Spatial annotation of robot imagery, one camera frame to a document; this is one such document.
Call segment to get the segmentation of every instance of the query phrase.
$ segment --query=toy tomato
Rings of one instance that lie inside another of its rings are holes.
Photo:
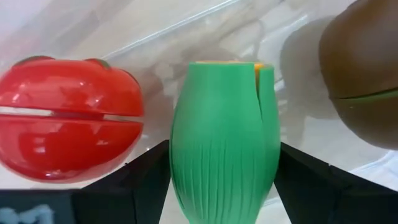
[[[139,139],[139,84],[98,59],[32,57],[0,80],[0,106],[51,111],[48,116],[0,114],[0,160],[42,182],[77,182],[118,166]]]

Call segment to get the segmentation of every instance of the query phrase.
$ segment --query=plastic toy vegetable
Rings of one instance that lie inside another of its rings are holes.
[[[273,68],[191,63],[170,139],[173,183],[190,223],[255,223],[279,152]]]
[[[138,83],[98,59],[32,57],[0,80],[0,106],[48,116],[0,115],[0,161],[31,179],[76,182],[98,177],[131,152],[143,124],[105,120],[143,116]]]

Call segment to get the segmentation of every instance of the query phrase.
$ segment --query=toy kiwi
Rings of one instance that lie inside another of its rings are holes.
[[[398,150],[398,1],[359,0],[320,41],[320,65],[340,118],[361,139]]]

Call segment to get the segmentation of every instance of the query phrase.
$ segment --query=clear plastic sheet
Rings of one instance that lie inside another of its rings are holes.
[[[97,57],[129,71],[141,84],[146,104],[144,133],[129,156],[132,160],[169,138],[188,62],[271,63],[276,68],[282,140],[344,170],[353,170],[380,159],[387,151],[360,140],[341,122],[328,100],[317,57],[323,29],[351,2],[3,1],[0,72],[31,55]],[[4,167],[0,167],[0,175],[6,180],[0,181],[1,189],[67,189],[94,181],[41,184]],[[269,198],[276,197],[276,191],[271,190]],[[269,201],[266,205],[276,206]],[[278,216],[277,212],[264,212],[258,223],[286,223],[281,217],[283,214]],[[172,187],[161,223],[187,223]]]

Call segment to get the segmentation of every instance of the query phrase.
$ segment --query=green ribbed toy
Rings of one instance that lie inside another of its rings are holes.
[[[170,138],[173,183],[189,222],[254,224],[279,153],[274,69],[191,63]]]

